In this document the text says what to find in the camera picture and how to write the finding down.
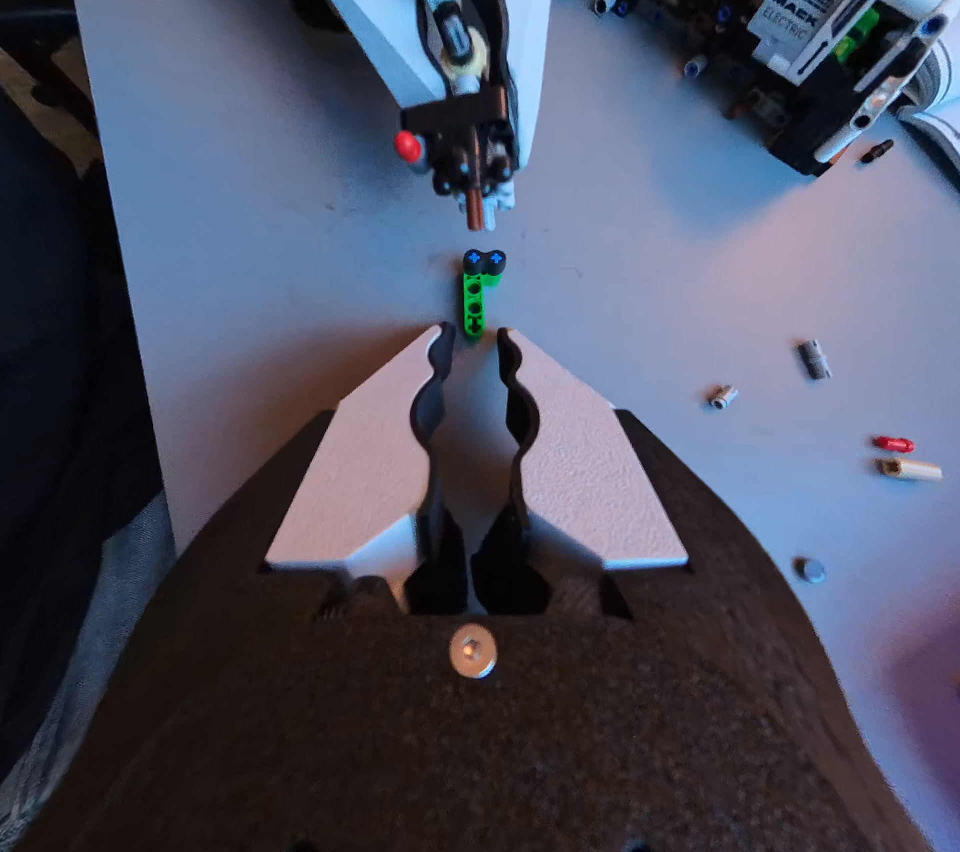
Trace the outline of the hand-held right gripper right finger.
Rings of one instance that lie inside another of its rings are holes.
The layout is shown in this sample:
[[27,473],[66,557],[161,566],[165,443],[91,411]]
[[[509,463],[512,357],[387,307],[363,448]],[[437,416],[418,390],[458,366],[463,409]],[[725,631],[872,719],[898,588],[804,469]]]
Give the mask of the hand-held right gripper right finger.
[[509,501],[537,569],[665,569],[690,556],[618,410],[515,328],[497,331]]

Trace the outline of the tan lego axle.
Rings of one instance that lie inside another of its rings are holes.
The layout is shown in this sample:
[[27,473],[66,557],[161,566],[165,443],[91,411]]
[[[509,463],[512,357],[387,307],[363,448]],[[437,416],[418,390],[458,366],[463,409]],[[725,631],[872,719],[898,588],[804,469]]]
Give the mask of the tan lego axle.
[[942,468],[939,465],[903,456],[877,458],[875,465],[879,474],[899,482],[937,483],[943,479]]

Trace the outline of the person's dark sweater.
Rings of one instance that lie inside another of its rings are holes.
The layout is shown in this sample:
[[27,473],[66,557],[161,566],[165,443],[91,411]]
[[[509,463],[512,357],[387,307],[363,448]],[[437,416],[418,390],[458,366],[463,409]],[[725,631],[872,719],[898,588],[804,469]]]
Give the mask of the person's dark sweater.
[[1,768],[61,687],[104,543],[162,491],[123,277],[73,165],[2,93]]

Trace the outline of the small black lego assembly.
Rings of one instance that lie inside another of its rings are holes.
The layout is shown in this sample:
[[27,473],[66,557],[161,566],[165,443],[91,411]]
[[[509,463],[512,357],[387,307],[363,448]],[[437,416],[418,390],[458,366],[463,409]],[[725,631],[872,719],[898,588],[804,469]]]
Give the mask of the small black lego assembly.
[[401,109],[396,149],[454,198],[472,232],[492,232],[515,204],[512,128],[504,89],[489,79],[481,0],[417,0],[427,54],[446,85],[443,99]]

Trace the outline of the lego instruction booklet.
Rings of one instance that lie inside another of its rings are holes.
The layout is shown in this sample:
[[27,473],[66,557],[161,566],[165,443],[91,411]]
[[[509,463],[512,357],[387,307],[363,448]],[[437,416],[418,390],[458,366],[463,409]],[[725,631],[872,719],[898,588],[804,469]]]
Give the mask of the lego instruction booklet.
[[959,172],[959,38],[944,32],[903,87],[897,119],[922,133]]

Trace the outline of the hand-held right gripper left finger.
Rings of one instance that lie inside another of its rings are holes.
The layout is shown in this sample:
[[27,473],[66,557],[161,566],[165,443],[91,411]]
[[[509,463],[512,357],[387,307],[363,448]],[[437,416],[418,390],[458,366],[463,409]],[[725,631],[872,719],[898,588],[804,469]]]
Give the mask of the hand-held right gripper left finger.
[[454,341],[452,324],[428,327],[340,401],[266,553],[270,570],[403,590],[434,557],[442,496],[430,441]]

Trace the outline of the green lego beam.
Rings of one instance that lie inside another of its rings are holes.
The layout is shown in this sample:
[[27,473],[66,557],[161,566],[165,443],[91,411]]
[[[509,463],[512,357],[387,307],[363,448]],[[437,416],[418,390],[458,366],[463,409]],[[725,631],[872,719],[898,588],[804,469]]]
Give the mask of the green lego beam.
[[462,331],[468,342],[479,342],[487,328],[486,290],[495,288],[501,273],[462,272]]

